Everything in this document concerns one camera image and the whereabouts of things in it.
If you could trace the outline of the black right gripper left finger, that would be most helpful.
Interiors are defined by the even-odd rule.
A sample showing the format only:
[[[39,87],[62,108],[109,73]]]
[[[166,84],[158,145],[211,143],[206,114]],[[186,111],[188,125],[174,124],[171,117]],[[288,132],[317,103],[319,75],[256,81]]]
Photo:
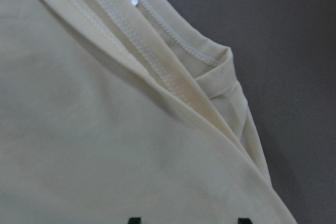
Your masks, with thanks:
[[[145,221],[140,216],[132,216],[128,218],[127,224],[145,224]]]

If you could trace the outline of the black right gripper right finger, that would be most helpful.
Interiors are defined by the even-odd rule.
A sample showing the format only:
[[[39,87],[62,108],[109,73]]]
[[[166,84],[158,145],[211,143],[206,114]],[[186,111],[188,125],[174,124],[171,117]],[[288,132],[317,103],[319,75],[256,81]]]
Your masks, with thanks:
[[[238,217],[237,224],[254,224],[254,222],[248,217]]]

